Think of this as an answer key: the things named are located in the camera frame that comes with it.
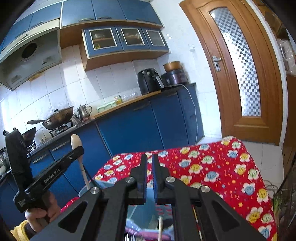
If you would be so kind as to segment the yellow sleeve forearm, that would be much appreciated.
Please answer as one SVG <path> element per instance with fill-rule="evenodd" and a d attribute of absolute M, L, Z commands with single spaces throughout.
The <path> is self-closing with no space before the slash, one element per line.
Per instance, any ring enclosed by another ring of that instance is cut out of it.
<path fill-rule="evenodd" d="M 24 220 L 18 226 L 15 226 L 10 232 L 18 241 L 29 241 L 30 238 L 35 235 L 35 231 L 31 229 L 27 220 Z"/>

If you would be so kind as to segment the person's left hand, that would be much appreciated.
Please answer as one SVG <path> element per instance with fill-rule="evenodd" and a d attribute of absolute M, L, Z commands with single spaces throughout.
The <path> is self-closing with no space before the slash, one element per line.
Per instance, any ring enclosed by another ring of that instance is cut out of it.
<path fill-rule="evenodd" d="M 29 238 L 42 231 L 45 227 L 45 225 L 41 224 L 42 219 L 48 217 L 49 221 L 47 223 L 51 223 L 61 213 L 61 208 L 52 192 L 48 191 L 42 197 L 42 200 L 46 205 L 45 210 L 41 208 L 30 208 L 25 211 L 25 218 L 28 221 L 25 225 L 25 232 Z"/>

